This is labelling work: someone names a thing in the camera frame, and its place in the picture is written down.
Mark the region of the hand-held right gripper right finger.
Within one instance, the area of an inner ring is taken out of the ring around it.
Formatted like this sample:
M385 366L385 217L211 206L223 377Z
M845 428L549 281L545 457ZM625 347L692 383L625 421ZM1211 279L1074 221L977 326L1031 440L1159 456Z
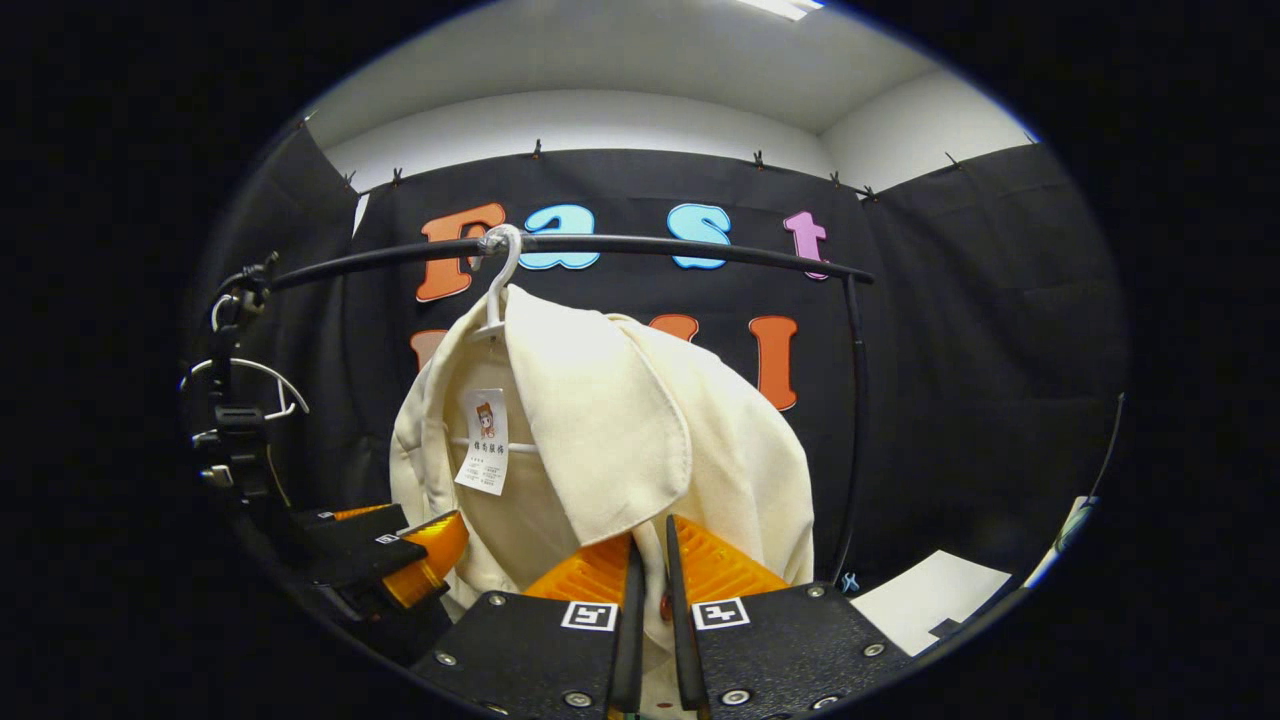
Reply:
M666 532L678 692L700 719L817 719L910 664L831 584L790 585L680 515Z

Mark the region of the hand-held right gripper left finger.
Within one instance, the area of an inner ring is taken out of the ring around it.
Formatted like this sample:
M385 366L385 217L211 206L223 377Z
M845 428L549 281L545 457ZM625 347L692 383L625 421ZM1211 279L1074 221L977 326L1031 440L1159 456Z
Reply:
M645 592L631 536L584 546L525 593L481 594L411 671L480 714L623 719L640 701Z

